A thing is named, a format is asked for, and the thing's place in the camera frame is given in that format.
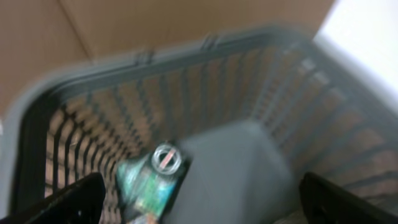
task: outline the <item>shopping basket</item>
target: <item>shopping basket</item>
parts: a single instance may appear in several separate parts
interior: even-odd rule
[[[397,127],[296,32],[210,35],[78,68],[21,96],[4,123],[0,215],[101,172],[101,223],[118,223],[118,162],[170,139],[193,162],[165,223],[294,218],[306,171],[391,212]]]

